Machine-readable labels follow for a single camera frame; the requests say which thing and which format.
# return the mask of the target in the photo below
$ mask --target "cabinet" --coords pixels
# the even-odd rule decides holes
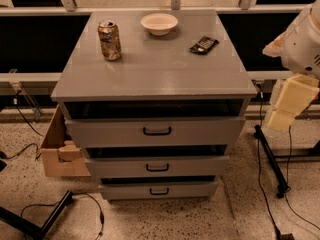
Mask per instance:
[[[214,10],[162,11],[163,37],[140,26],[152,10],[93,12],[52,93],[107,200],[211,196],[256,90]],[[123,57],[104,60],[98,22],[119,27]],[[203,35],[219,44],[189,52]]]

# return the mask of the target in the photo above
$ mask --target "cabinet top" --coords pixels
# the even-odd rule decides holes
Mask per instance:
[[[154,36],[140,20],[150,13],[174,15],[178,26]],[[98,25],[119,27],[122,58],[106,61]],[[201,37],[219,41],[207,55],[189,51]],[[247,96],[256,90],[214,10],[108,10],[91,14],[52,93],[55,101],[170,99]]]

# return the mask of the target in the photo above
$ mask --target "white bowl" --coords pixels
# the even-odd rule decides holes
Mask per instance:
[[[178,20],[171,14],[153,13],[141,19],[141,25],[155,36],[164,36],[178,25]]]

